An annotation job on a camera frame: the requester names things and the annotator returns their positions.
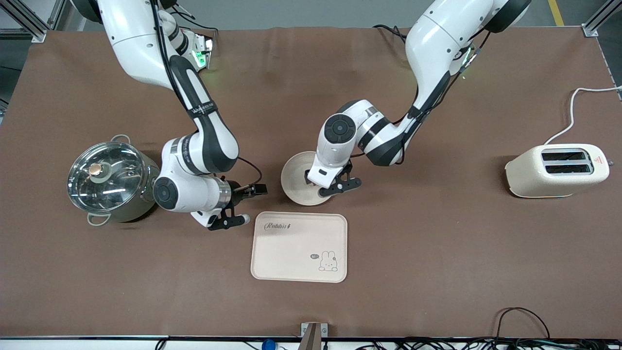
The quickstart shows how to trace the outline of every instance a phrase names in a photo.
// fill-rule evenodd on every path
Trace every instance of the stainless steel pot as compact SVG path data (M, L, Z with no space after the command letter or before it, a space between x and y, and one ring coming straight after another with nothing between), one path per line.
M118 141L122 138L128 142ZM67 191L72 203L87 212L89 224L125 222L153 207L153 182L159 174L156 163L134 148L127 135L116 135L76 159L69 170Z

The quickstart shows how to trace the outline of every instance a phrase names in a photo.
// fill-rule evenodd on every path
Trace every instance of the blue round object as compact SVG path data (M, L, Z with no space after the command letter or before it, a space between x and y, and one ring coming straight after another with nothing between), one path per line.
M261 344L261 350L276 350L276 343L272 339L264 340Z

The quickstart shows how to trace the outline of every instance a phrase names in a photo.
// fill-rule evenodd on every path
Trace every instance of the brown table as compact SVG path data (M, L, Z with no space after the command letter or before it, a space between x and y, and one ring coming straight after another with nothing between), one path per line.
M596 39L574 28L493 35L415 137L402 166L354 161L361 189L297 206L279 177L313 150L323 121L367 98L395 120L416 89L404 46L376 29L222 32L202 73L241 155L270 194L240 212L343 214L349 271L339 284L261 281L249 271L253 225L209 232L157 209L90 227L67 197L73 160L118 133L159 159L194 131L174 94L121 70L103 33L49 32L33 45L0 126L0 333L289 335L303 321L332 336L482 336L524 306L553 337L622 329L622 173L565 199L506 190L503 166L567 123L577 87L611 87ZM560 142L595 143L622 162L615 93L579 95ZM239 163L228 177L248 182ZM503 335L535 337L508 315Z

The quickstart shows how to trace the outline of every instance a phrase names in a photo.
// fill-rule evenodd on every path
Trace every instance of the white robotic arm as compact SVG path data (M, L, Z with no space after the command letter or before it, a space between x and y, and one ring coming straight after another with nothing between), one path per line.
M95 2L86 1L73 0L78 9ZM241 187L214 176L235 165L239 149L197 74L206 65L201 61L204 52L197 51L205 38L180 30L155 0L98 0L95 6L125 72L140 82L173 90L197 126L196 132L164 145L155 201L164 209L191 213L210 230L247 224L249 216L235 215L233 207L267 191L265 185ZM231 216L223 209L230 209Z
M367 100L348 102L322 126L308 181L322 187L321 197L360 186L340 178L351 169L358 146L378 166L396 164L412 137L463 67L463 55L478 31L501 32L515 24L531 0L436 0L406 39L406 57L417 78L418 94L398 125Z

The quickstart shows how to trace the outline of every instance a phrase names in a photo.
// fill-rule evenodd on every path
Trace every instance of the yellow floor line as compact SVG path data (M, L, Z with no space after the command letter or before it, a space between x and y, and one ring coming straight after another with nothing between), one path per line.
M556 0L549 0L550 11L553 14L553 19L555 19L555 25L563 26L564 20L562 19L562 14L559 12L559 6L557 5Z

